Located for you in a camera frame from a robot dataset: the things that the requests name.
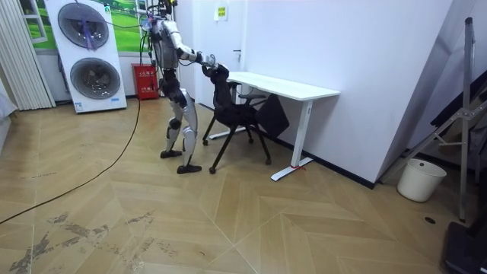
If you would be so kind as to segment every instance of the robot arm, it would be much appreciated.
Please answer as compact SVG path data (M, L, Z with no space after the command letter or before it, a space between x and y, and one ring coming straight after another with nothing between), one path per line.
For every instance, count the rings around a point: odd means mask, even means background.
M197 62L209 69L216 69L218 63L215 60L215 56L207 56L201 52L196 52L194 49L183 44L183 39L177 29L176 22L174 21L163 21L164 30L169 34L174 48L177 51L177 57L181 60L188 60L191 62Z

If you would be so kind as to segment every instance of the curtain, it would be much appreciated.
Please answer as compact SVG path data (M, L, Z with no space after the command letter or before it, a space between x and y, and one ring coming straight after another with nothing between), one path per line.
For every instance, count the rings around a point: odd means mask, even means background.
M18 0L1 0L0 65L20 110L55 107Z

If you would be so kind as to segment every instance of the trash bin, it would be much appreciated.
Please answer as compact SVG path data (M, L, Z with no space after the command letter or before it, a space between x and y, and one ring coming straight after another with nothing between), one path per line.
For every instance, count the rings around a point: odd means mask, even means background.
M426 202L447 172L432 163L411 159L404 169L397 191L415 202Z

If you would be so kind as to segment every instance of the chair leg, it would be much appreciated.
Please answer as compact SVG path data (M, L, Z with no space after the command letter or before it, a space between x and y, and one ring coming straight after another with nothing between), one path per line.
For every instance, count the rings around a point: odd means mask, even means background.
M249 144L253 144L253 138L252 138L252 133L250 133L250 128L246 126L245 130L247 131L247 134L249 136Z
M207 128L207 130L203 136L203 145L208 145L207 138L208 138L208 135L210 134L210 130L212 130L212 127L213 127L213 124L215 123L215 121L216 121L216 116L213 115L212 121L210 122L210 124L209 124L209 126L208 126L208 128Z
M271 154L269 153L269 149L267 149L266 142L264 141L264 137L262 136L262 133L260 132L259 125L254 125L257 135L259 136L260 143L262 144L262 147L264 148L264 152L266 153L266 164L269 165L272 163L271 160Z
M227 146L230 143L231 138L234 136L234 133L237 130L237 127L238 127L238 124L231 127L230 133L228 134L228 137L225 139L225 143L223 143L223 146L221 147L220 152L218 153L218 156L215 159L215 162L213 162L212 167L210 167L210 169L209 169L210 174L216 173L216 166L218 165L218 162L220 161L221 156L223 156L225 149L227 149Z

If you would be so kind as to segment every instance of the washing machine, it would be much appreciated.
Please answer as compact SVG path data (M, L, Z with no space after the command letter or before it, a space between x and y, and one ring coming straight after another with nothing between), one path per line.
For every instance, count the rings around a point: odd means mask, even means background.
M110 7L44 0L76 113L127 107Z

